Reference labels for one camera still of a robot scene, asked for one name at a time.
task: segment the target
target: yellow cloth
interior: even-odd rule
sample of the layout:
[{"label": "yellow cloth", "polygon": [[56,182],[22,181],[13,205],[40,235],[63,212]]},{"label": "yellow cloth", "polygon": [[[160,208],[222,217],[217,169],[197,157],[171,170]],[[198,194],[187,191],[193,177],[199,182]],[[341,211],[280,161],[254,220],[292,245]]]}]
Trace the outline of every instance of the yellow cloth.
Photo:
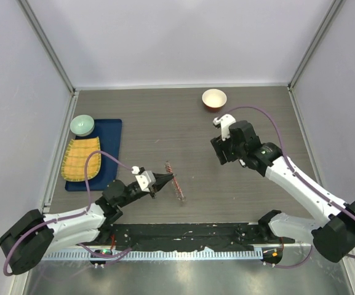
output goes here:
[{"label": "yellow cloth", "polygon": [[[86,160],[92,152],[100,149],[99,137],[88,140],[71,140],[62,160],[61,175],[63,179],[74,182],[84,181]],[[88,179],[96,177],[100,169],[101,154],[95,154],[91,157],[87,167]]]}]

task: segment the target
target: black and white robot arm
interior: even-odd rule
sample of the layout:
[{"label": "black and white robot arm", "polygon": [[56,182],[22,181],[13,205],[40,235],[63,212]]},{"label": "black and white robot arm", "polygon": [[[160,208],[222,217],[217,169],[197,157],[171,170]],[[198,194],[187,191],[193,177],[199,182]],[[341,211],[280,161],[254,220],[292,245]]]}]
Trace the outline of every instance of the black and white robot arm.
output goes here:
[{"label": "black and white robot arm", "polygon": [[[291,171],[281,149],[273,143],[261,143],[247,121],[236,122],[226,114],[215,118],[213,124],[221,129],[221,135],[211,143],[222,165],[238,160],[243,167],[258,171],[287,191],[314,218],[298,218],[273,210],[259,220],[269,234],[310,243],[332,262],[338,262],[355,247],[355,221],[331,205],[336,203],[355,215],[355,202],[348,204],[332,195],[287,158],[294,169]],[[296,173],[330,201],[321,198]]]},{"label": "black and white robot arm", "polygon": [[42,214],[39,210],[27,212],[0,238],[0,247],[7,260],[11,256],[12,272],[7,273],[4,269],[5,274],[27,272],[43,256],[78,243],[104,244],[110,238],[112,224],[122,216],[122,207],[148,194],[154,197],[174,177],[170,173],[157,174],[138,167],[132,167],[132,173],[135,182],[126,186],[120,180],[112,181],[89,208],[60,214]]}]

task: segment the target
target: white bowl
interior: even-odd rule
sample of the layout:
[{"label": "white bowl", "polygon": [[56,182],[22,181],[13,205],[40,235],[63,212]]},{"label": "white bowl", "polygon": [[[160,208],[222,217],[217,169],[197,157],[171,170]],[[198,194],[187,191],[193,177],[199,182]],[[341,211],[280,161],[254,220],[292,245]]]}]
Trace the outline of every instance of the white bowl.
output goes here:
[{"label": "white bowl", "polygon": [[87,136],[93,132],[95,127],[94,119],[88,115],[80,115],[71,121],[70,129],[77,136]]},{"label": "white bowl", "polygon": [[202,101],[208,108],[216,111],[226,103],[226,94],[219,89],[208,89],[203,93]]}]

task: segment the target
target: white wall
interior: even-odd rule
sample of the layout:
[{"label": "white wall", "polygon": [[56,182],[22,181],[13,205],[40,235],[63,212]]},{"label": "white wall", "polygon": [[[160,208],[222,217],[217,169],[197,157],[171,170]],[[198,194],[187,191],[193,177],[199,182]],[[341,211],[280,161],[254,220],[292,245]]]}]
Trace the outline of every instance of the white wall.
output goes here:
[{"label": "white wall", "polygon": [[[16,1],[0,0],[0,236],[39,206],[69,98]],[[0,294],[3,262],[0,249]]]},{"label": "white wall", "polygon": [[355,200],[355,1],[345,1],[296,87],[325,185]]},{"label": "white wall", "polygon": [[77,87],[288,83],[332,0],[29,0]]}]

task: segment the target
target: gray floor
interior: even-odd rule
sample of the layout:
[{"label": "gray floor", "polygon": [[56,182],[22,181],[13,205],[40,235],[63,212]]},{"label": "gray floor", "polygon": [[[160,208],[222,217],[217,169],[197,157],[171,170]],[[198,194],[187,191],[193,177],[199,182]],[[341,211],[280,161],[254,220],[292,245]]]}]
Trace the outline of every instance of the gray floor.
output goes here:
[{"label": "gray floor", "polygon": [[[300,262],[308,247],[286,247],[282,264]],[[135,261],[94,269],[88,261],[44,261],[30,273],[27,295],[349,295],[341,264],[317,252],[302,266],[272,269],[259,261]]]},{"label": "gray floor", "polygon": [[[177,200],[172,185],[155,200],[145,197],[123,208],[118,222],[243,222],[256,221],[269,210],[279,209],[308,217],[307,211],[290,195],[257,172],[238,163],[221,166],[210,144],[220,131],[212,125],[214,114],[202,105],[206,88],[104,90],[80,92],[75,115],[95,119],[122,119],[120,160],[144,166],[157,173],[169,160],[177,174],[186,202]],[[223,88],[228,96],[225,110],[240,104],[265,108],[282,131],[292,160],[313,177],[307,151],[286,87]],[[277,143],[272,125],[254,110],[238,110],[237,120],[248,120],[263,142]],[[134,177],[119,169],[125,183]],[[67,192],[57,182],[51,213],[87,205],[85,192]],[[93,192],[97,199],[100,192]]]}]

